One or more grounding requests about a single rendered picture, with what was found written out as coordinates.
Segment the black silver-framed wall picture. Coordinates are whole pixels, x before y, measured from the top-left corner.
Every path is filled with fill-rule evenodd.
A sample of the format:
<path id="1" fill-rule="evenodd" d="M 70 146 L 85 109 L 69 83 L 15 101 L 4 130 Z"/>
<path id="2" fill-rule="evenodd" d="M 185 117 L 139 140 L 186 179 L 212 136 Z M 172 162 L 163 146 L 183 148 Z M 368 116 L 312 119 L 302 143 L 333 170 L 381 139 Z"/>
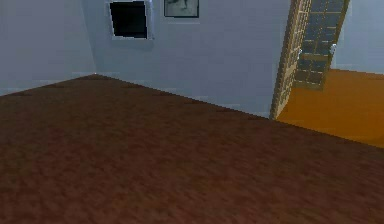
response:
<path id="1" fill-rule="evenodd" d="M 108 0 L 106 7 L 114 39 L 154 39 L 152 0 Z"/>

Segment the wooden glass-paned room door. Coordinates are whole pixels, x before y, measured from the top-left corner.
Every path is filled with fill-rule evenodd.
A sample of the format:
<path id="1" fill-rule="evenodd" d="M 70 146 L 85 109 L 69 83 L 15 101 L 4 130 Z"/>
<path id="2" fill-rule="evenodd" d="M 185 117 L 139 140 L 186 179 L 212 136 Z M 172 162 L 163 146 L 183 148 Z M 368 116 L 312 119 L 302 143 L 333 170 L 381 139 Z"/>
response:
<path id="1" fill-rule="evenodd" d="M 322 90 L 350 0 L 291 0 L 269 118 L 276 120 L 291 89 Z M 297 60 L 299 49 L 300 60 Z"/>

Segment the grey dark-framed wall picture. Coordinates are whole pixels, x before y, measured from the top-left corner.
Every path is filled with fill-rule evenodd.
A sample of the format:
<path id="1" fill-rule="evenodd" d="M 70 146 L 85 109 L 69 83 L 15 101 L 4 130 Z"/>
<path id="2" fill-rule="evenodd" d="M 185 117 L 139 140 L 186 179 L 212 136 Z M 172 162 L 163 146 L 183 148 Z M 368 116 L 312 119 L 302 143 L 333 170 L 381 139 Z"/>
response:
<path id="1" fill-rule="evenodd" d="M 164 16 L 171 18 L 198 18 L 199 0 L 164 0 Z"/>

